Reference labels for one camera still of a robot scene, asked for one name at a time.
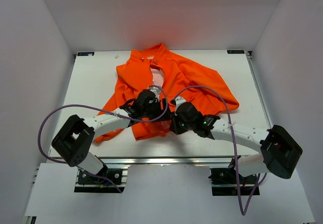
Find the orange jacket with pink lining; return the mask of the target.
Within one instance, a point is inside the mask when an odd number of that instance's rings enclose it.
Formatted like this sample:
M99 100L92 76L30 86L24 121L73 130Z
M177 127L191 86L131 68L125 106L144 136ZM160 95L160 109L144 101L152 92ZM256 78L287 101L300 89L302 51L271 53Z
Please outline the orange jacket with pink lining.
M234 97L221 75L213 69L169 51L163 43L132 50L130 58L116 67L115 92L103 107L113 111L136 98L150 85L160 85L168 101L180 94L204 115L236 110Z

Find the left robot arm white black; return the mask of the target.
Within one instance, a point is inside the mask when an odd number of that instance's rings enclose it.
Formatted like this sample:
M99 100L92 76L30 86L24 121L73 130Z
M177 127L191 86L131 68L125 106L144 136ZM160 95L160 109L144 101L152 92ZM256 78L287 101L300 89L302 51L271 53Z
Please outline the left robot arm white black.
M107 167L90 152L92 142L109 132L162 120L168 110L168 102L166 98L160 99L160 94L164 94L162 88L151 85L114 111L103 110L101 115L90 118L72 115L51 145L68 166L76 166L95 183L102 183L107 180Z

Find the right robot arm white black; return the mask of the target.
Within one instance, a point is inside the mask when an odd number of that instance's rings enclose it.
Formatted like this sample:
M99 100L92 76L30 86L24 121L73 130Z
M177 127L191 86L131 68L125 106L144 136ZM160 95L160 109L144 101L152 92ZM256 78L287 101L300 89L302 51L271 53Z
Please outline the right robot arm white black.
M175 134L192 131L201 138L236 143L256 151L256 154L241 156L229 165L228 178L234 183L250 175L265 173L290 179L303 153L282 126L274 125L267 130L231 125L219 116L203 115L190 102L176 104L170 129Z

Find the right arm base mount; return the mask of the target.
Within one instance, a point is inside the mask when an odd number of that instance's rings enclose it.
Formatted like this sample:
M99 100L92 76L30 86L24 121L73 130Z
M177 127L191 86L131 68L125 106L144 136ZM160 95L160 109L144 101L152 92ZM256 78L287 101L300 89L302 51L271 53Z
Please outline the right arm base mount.
M209 179L211 182L213 196L237 196L238 186L236 180L236 171L234 169L235 161L232 158L227 167L210 168ZM251 194L253 186L256 184L257 175L243 177L239 175L241 196Z

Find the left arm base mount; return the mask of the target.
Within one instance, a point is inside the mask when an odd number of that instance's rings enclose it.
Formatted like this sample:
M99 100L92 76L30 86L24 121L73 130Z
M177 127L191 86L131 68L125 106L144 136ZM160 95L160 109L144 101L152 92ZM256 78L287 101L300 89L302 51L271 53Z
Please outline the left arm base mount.
M121 194L126 186L128 166L108 165L103 176L104 179L93 177L84 170L78 169L74 192Z

